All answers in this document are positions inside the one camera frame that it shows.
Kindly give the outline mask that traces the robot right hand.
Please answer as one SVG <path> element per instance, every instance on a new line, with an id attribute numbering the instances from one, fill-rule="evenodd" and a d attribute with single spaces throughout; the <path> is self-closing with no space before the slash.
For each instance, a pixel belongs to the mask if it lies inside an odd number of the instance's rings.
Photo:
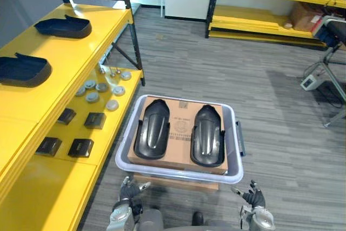
<path id="1" fill-rule="evenodd" d="M 231 187 L 231 190 L 236 195 L 240 196 L 245 200 L 248 204 L 250 204 L 253 208 L 266 207 L 265 197 L 263 195 L 262 190 L 259 188 L 257 182 L 255 180 L 250 181 L 251 189 L 248 192 L 242 192 L 240 189 L 236 187 Z"/>

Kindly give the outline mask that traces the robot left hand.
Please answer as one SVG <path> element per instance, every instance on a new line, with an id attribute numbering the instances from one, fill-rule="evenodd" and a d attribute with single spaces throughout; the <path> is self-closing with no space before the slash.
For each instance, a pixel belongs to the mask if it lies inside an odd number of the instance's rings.
<path id="1" fill-rule="evenodd" d="M 130 176 L 126 176 L 121 184 L 119 200 L 131 200 L 151 186 L 151 182 L 136 183 Z"/>

